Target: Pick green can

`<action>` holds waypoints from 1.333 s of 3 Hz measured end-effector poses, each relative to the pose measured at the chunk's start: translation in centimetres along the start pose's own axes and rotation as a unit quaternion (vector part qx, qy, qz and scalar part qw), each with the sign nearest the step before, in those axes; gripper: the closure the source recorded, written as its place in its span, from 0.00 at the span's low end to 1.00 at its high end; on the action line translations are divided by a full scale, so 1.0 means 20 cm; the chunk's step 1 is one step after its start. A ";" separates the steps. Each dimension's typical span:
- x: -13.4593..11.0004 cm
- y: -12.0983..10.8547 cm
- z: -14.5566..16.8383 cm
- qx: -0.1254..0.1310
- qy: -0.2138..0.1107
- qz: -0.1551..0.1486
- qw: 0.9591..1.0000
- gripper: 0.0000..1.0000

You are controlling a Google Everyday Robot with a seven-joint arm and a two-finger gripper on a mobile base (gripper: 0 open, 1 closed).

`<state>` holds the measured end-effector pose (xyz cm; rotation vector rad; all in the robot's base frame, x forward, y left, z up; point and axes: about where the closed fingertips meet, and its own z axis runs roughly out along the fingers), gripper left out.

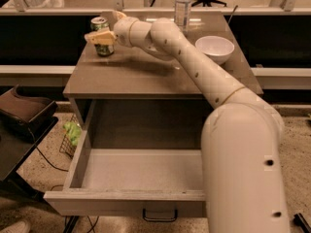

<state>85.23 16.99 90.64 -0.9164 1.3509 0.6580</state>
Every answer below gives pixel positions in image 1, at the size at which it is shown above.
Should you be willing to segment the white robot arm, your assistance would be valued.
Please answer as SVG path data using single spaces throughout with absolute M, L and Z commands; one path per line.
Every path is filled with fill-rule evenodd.
M 86 40 L 175 58 L 213 108 L 201 133 L 209 233 L 291 233 L 278 151 L 280 114 L 198 50 L 172 20 L 114 16 L 112 29 L 88 33 Z

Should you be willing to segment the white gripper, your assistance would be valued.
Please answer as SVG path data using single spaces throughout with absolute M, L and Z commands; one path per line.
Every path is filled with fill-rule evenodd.
M 114 32 L 98 30 L 85 34 L 85 39 L 88 43 L 109 46 L 118 41 L 120 45 L 132 47 L 130 31 L 133 24 L 138 21 L 138 18 L 127 17 L 124 12 L 116 10 L 103 11 L 100 17 L 100 23 L 105 26 L 114 26 Z

